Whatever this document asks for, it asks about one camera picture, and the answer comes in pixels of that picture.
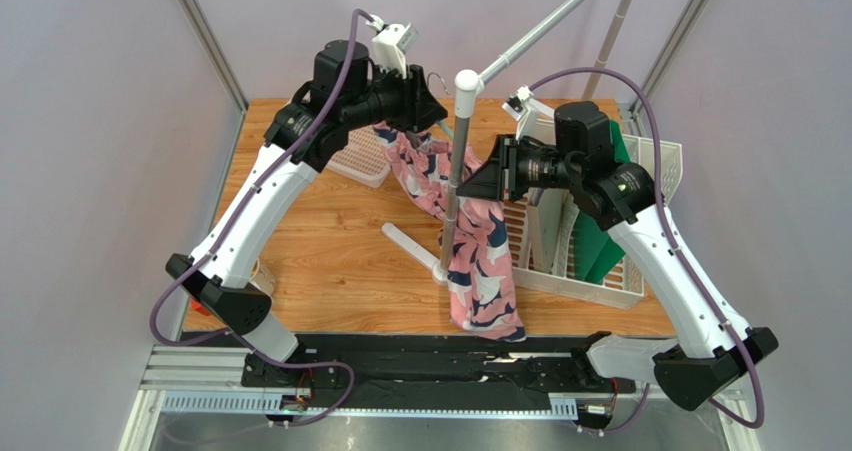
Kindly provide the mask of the pale green clothes hanger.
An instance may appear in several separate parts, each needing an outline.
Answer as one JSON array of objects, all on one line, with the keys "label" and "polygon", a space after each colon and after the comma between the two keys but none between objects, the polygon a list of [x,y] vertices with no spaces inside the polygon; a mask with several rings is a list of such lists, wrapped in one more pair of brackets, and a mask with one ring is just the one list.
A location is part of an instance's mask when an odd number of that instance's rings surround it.
[{"label": "pale green clothes hanger", "polygon": [[[435,92],[435,90],[434,90],[434,86],[431,84],[431,82],[432,82],[433,80],[437,80],[437,81],[440,83],[440,90],[439,90],[439,92],[438,92],[438,93],[436,93],[436,92]],[[441,99],[442,97],[449,97],[449,96],[450,96],[449,89],[448,89],[448,87],[447,87],[447,85],[446,85],[446,81],[444,80],[444,78],[443,78],[443,77],[442,77],[439,73],[437,73],[437,72],[430,72],[430,73],[428,73],[428,74],[426,75],[426,83],[427,83],[427,87],[428,87],[428,88],[429,88],[429,90],[430,90],[430,93],[433,95],[433,97],[435,98],[435,100],[436,100],[436,101],[440,101],[440,99]],[[444,134],[445,134],[445,135],[446,135],[446,136],[450,139],[450,140],[453,140],[453,139],[454,139],[454,131],[453,131],[453,129],[452,129],[452,128],[451,128],[451,127],[447,124],[447,119],[448,119],[448,117],[449,117],[449,112],[448,112],[448,111],[444,108],[444,106],[443,106],[443,105],[441,105],[441,108],[444,110],[444,116],[443,116],[441,119],[437,120],[437,121],[436,121],[436,123],[435,123],[435,125],[436,125],[436,126],[437,126],[437,127],[438,127],[438,128],[439,128],[439,129],[440,129],[440,130],[441,130],[441,131],[442,131],[442,132],[443,132],[443,133],[444,133]]]}]

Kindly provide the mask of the pink patterned shorts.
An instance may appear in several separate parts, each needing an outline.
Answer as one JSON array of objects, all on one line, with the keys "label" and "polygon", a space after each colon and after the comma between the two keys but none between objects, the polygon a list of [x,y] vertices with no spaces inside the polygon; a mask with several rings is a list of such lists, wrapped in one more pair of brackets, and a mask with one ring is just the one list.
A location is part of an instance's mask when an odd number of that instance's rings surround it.
[{"label": "pink patterned shorts", "polygon": [[[418,208],[442,221],[448,205],[452,143],[428,131],[372,127],[391,171]],[[504,210],[493,201],[459,199],[447,271],[449,319],[478,337],[520,342],[527,333],[517,304]]]}]

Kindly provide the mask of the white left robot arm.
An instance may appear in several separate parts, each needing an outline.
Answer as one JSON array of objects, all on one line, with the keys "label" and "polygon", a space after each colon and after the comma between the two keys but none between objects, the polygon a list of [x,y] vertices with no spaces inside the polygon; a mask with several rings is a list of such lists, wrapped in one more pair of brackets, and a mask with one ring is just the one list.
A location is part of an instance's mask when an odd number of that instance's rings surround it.
[{"label": "white left robot arm", "polygon": [[[345,60],[352,46],[352,60]],[[313,76],[275,115],[249,177],[211,234],[166,272],[251,347],[287,361],[299,341],[271,310],[270,294],[251,284],[261,251],[297,197],[345,148],[352,131],[381,123],[423,131],[447,117],[406,44],[375,37],[370,47],[327,43]]]}]

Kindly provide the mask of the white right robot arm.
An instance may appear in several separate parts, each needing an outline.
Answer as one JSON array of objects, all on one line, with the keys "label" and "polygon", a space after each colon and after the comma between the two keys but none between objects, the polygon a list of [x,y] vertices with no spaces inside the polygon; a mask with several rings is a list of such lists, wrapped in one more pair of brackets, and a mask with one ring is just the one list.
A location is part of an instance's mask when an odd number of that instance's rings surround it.
[{"label": "white right robot arm", "polygon": [[581,353],[602,378],[658,386],[693,411],[745,376],[778,347],[725,303],[674,231],[651,175],[615,156],[610,120],[589,101],[558,107],[554,144],[496,138],[486,163],[458,189],[462,197],[517,201],[529,189],[566,189],[581,212],[626,253],[663,305],[676,336],[630,339],[598,334]]}]

